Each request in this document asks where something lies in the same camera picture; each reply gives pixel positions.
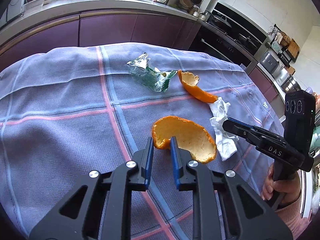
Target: sleeve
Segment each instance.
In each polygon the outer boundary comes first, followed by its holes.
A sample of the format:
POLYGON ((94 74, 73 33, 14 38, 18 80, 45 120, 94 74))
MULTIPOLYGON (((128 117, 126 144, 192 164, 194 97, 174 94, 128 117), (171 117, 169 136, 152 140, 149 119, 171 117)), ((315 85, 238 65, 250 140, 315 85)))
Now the sleeve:
POLYGON ((297 239, 308 226, 308 218, 301 218, 300 205, 301 194, 296 202, 287 207, 276 210, 278 216, 291 230, 293 239, 297 239))

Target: orange peel strip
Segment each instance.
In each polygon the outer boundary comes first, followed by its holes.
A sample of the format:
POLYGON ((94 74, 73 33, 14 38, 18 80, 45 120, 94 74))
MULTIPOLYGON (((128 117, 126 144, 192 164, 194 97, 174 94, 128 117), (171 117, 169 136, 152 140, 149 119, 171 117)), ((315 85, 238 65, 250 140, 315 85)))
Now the orange peel strip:
POLYGON ((193 160, 208 163, 216 158, 216 143, 203 126, 177 116, 166 116, 153 124, 152 138, 157 149, 170 149, 172 136, 177 138, 179 148, 191 153, 193 160))
POLYGON ((181 70, 178 70, 178 77, 184 89, 196 99, 205 103, 214 103, 218 100, 218 96, 203 91, 197 86, 199 82, 198 76, 193 75, 191 72, 182 72, 181 70))

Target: candy wrapper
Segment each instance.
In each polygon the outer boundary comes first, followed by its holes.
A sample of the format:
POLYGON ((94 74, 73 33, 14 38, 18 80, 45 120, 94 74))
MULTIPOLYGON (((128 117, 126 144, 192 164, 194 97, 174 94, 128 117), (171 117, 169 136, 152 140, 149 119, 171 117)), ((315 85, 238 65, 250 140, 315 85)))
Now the candy wrapper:
POLYGON ((161 72, 156 67, 149 66, 149 54, 143 53, 133 61, 127 62, 129 73, 140 84, 156 92, 166 92, 170 79, 177 73, 176 70, 161 72))

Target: white tiled wall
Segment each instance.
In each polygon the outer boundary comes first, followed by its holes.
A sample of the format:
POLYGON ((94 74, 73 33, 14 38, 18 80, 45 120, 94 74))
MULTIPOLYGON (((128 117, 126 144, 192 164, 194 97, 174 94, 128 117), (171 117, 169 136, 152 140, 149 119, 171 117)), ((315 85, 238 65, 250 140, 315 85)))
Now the white tiled wall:
POLYGON ((301 88, 311 87, 320 94, 320 27, 313 26, 301 48, 296 63, 290 63, 296 70, 293 75, 301 88))
POLYGON ((276 23, 302 48, 320 14, 311 0, 222 0, 256 22, 266 32, 276 23))

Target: silver screw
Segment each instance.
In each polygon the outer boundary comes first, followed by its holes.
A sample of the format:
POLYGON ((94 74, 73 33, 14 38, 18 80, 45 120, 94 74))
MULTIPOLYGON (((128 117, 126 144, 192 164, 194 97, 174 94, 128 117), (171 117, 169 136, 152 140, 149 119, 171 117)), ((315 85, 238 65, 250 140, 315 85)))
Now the silver screw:
POLYGON ((90 178, 96 178, 99 176, 99 172, 98 171, 90 171, 89 172, 89 177, 90 178))
POLYGON ((228 171, 226 171, 226 175, 228 177, 233 178, 236 175, 236 173, 233 170, 228 170, 228 171))
POLYGON ((188 162, 188 165, 189 165, 190 167, 196 167, 196 166, 198 166, 198 162, 197 162, 197 161, 189 161, 189 162, 188 162))
POLYGON ((137 164, 136 164, 134 161, 128 161, 128 162, 126 163, 126 165, 127 165, 128 168, 133 168, 133 167, 135 167, 137 164))

